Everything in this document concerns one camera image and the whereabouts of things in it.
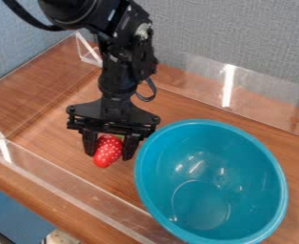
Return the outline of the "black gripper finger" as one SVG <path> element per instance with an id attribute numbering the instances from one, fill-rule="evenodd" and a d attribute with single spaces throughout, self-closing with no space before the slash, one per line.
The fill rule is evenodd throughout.
<path id="1" fill-rule="evenodd" d="M 140 145 L 140 141 L 142 141 L 142 135 L 140 134 L 128 134 L 124 137 L 124 141 L 123 141 L 123 160 L 127 161 L 130 160 L 135 153 L 136 150 L 139 148 Z"/>
<path id="2" fill-rule="evenodd" d="M 88 156 L 95 155 L 96 141 L 98 141 L 98 132 L 86 129 L 83 131 L 83 145 L 84 145 L 86 154 Z"/>

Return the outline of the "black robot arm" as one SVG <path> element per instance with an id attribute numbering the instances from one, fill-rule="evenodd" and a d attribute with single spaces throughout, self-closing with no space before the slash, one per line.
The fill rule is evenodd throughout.
<path id="1" fill-rule="evenodd" d="M 132 98 L 139 85 L 152 85 L 159 60 L 152 44 L 150 13 L 135 0 L 39 0 L 51 23 L 46 25 L 18 0 L 3 0 L 15 14 L 46 31 L 88 30 L 98 38 L 103 60 L 98 87 L 102 97 L 68 106 L 68 128 L 83 134 L 87 155 L 99 150 L 98 136 L 118 134 L 123 140 L 123 160 L 130 160 L 140 142 L 155 132 L 160 116 L 140 109 Z M 150 102 L 151 96 L 140 96 Z"/>

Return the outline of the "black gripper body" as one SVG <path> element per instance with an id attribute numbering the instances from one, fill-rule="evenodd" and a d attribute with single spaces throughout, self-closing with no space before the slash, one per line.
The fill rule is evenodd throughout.
<path id="1" fill-rule="evenodd" d="M 68 128 L 84 138 L 100 133 L 143 140 L 155 132 L 160 116 L 140 109 L 130 99 L 99 98 L 94 102 L 74 104 L 67 108 Z"/>

